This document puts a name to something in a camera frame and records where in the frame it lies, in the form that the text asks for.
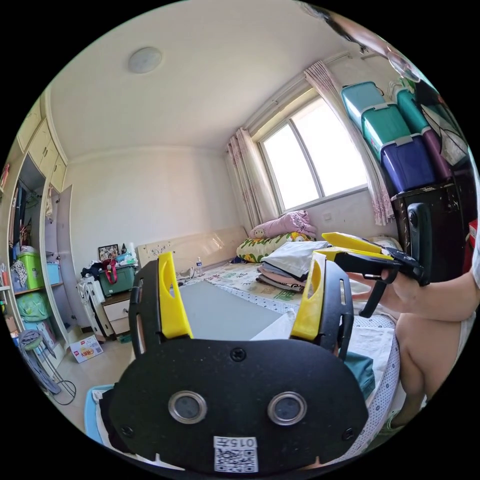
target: qr code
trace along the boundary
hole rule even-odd
[[[247,440],[253,439],[215,437],[215,471],[245,474],[258,472],[257,442]]]

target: hand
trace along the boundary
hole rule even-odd
[[[381,273],[381,277],[386,279],[390,272],[384,270]],[[370,290],[365,293],[353,293],[352,299],[354,302],[366,302],[372,293],[375,280],[366,280],[360,273],[348,273],[348,277],[351,280],[370,287]],[[386,286],[385,291],[380,300],[380,304],[384,307],[399,313],[410,313],[412,311],[412,305],[415,303],[418,294],[420,292],[419,283],[409,278],[403,273],[398,273],[395,280]]]

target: pink curtain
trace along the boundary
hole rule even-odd
[[[280,212],[262,156],[250,134],[240,128],[228,142],[227,149],[228,175],[242,224],[249,232],[263,222],[278,218]]]
[[[393,220],[394,211],[380,166],[372,155],[362,134],[350,120],[340,95],[340,86],[322,61],[314,63],[304,73],[306,80],[316,89],[345,126],[351,141],[360,153],[368,181],[368,191],[371,196],[375,224],[387,225]]]

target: window frame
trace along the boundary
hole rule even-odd
[[[318,102],[320,99],[325,101],[320,95],[316,96],[315,98],[305,102],[302,106],[298,107],[296,110],[294,110],[290,115],[288,115],[288,118],[283,119],[280,121],[275,127],[273,127],[268,133],[266,133],[264,136],[259,138],[257,140],[257,145],[258,149],[260,151],[260,155],[262,157],[263,163],[265,165],[267,174],[268,174],[268,179],[270,180],[270,184],[273,187],[273,193],[275,196],[275,202],[278,206],[278,209],[280,212],[283,214],[288,213],[288,212],[294,212],[295,210],[304,210],[307,208],[315,207],[317,205],[321,205],[323,203],[329,202],[331,200],[339,199],[342,197],[348,197],[350,195],[359,193],[359,192],[364,192],[368,190],[368,185],[362,184],[358,185],[352,188],[348,188],[346,190],[339,191],[338,193],[334,193],[332,195],[325,195],[324,189],[322,187],[322,182],[320,181],[319,174],[317,172],[317,169],[312,161],[312,158],[309,154],[309,151],[304,143],[304,140],[302,136],[300,135],[300,132],[298,131],[295,122],[293,121],[293,117],[301,112],[302,110],[306,109],[309,107],[309,105],[313,104],[314,102]],[[303,157],[305,158],[305,161],[308,165],[308,169],[310,170],[313,182],[316,187],[316,191],[318,193],[318,198],[316,200],[312,200],[307,203],[303,203],[301,205],[297,205],[292,208],[285,208],[283,199],[282,199],[282,194],[280,192],[279,185],[277,183],[277,178],[275,176],[274,169],[272,167],[272,163],[270,162],[269,155],[267,153],[267,149],[265,148],[265,142],[270,138],[273,137],[278,131],[280,131],[282,128],[284,128],[286,125],[288,125],[291,128],[291,131],[293,132],[293,135],[295,136],[298,145],[300,146],[301,152],[303,154]]]

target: yellow bracket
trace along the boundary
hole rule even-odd
[[[349,254],[357,254],[363,255],[365,257],[371,257],[374,259],[383,259],[383,260],[393,260],[393,257],[390,255],[386,255],[384,253],[376,253],[372,251],[365,251],[365,250],[353,250],[351,248],[342,248],[339,246],[331,246],[329,248],[323,248],[321,250],[315,250],[317,253],[325,255],[327,260],[331,262],[335,261],[335,257],[339,253],[349,253]]]
[[[190,323],[180,296],[172,252],[158,256],[158,298],[160,302],[161,332],[167,339],[188,335],[193,338]]]
[[[323,233],[322,237],[334,247],[340,247],[347,250],[355,250],[355,253],[358,252],[369,252],[371,254],[381,254],[382,247],[371,243],[368,240],[363,240],[357,236],[347,235],[346,233],[339,233],[337,231],[331,233]]]
[[[300,307],[290,336],[313,341],[320,330],[325,291],[325,267],[327,258],[319,252],[313,252],[310,272],[306,279]]]

